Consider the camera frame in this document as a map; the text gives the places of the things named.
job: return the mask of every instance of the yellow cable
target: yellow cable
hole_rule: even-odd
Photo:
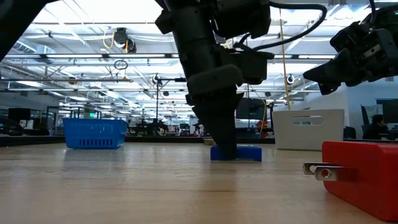
[[[261,121],[261,129],[260,129],[260,136],[259,138],[261,138],[261,133],[262,133],[262,129],[264,127],[264,123],[265,123],[265,118],[266,118],[266,114],[267,114],[267,103],[259,96],[259,94],[257,93],[256,90],[254,90],[253,86],[251,86],[251,89],[254,91],[254,93],[260,98],[260,100],[263,102],[264,104],[264,115],[262,115],[262,121]]]
[[[279,16],[280,16],[280,19],[279,19],[279,22],[280,22],[280,38],[281,38],[281,41],[283,41],[284,40],[284,29],[283,29],[283,26],[282,26],[282,10],[281,9],[279,9]],[[289,91],[287,89],[287,74],[286,74],[286,59],[285,59],[285,45],[284,44],[282,44],[282,59],[283,59],[283,62],[284,62],[284,77],[285,77],[285,90],[286,90],[287,107],[290,110]]]
[[[107,49],[111,49],[112,47],[113,47],[113,41],[114,41],[114,32],[113,32],[113,34],[112,34],[112,43],[111,43],[111,46],[108,46],[108,45],[106,45],[106,43],[105,43],[105,35],[106,35],[106,31],[107,31],[108,29],[106,29],[105,31],[104,31],[104,38],[102,39],[102,41],[103,41],[103,43],[104,43],[104,46],[107,48]]]

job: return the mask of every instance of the cable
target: cable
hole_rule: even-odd
[[[311,33],[313,30],[315,30],[326,18],[326,15],[328,13],[328,9],[325,6],[322,6],[320,4],[283,4],[283,3],[276,3],[276,2],[269,2],[269,5],[272,7],[276,7],[279,9],[313,9],[313,10],[321,10],[322,11],[322,16],[319,18],[319,20],[314,23],[309,29],[306,31],[302,32],[301,34],[297,34],[289,39],[286,40],[281,40],[279,42],[275,42],[272,44],[265,44],[265,45],[260,45],[258,47],[253,48],[253,50],[262,50],[262,49],[267,49],[270,47],[276,47],[282,44],[287,44],[290,43],[291,41],[295,41],[299,38],[304,37],[305,35]]]
[[[267,103],[259,96],[259,94],[257,93],[256,90],[254,90],[253,86],[251,86],[250,84],[248,84],[251,89],[254,91],[254,93],[260,98],[260,100],[263,102],[264,104],[264,115],[262,115],[262,121],[261,121],[261,129],[260,129],[260,136],[259,138],[261,138],[261,133],[262,133],[262,129],[264,127],[264,123],[265,123],[265,118],[266,118],[266,114],[267,114]]]
[[[108,45],[106,45],[106,42],[105,42],[105,37],[106,37],[106,31],[107,31],[107,30],[108,30],[108,29],[106,29],[106,30],[104,31],[104,36],[103,36],[102,41],[103,41],[103,43],[104,43],[104,46],[105,46],[107,49],[111,49],[111,48],[113,47],[114,32],[113,32],[113,34],[112,34],[112,43],[111,43],[111,46],[108,46]]]
[[[372,27],[374,22],[376,21],[376,5],[374,3],[374,0],[369,0],[369,3],[371,5],[371,9],[372,9],[372,17],[371,17],[371,21],[369,22],[369,27]]]
[[[280,38],[284,41],[284,28],[282,25],[282,10],[279,9],[280,15]],[[286,91],[286,100],[287,100],[287,108],[290,111],[290,100],[289,100],[289,91],[287,90],[287,74],[286,74],[286,58],[285,58],[285,44],[282,44],[282,60],[284,63],[284,77],[285,77],[285,91]]]

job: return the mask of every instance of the wooden table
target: wooden table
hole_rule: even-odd
[[[263,163],[210,162],[202,144],[0,148],[0,222],[383,223],[303,175],[320,152],[264,147]]]

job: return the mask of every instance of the blue block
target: blue block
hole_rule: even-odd
[[[254,161],[262,161],[262,149],[257,146],[238,146],[238,159],[250,159]],[[222,161],[224,160],[220,148],[215,145],[210,149],[210,160]]]

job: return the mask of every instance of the person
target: person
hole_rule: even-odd
[[[390,134],[387,125],[384,123],[384,117],[381,114],[372,117],[372,124],[366,128],[363,134],[363,139],[366,140],[381,140],[384,136]]]

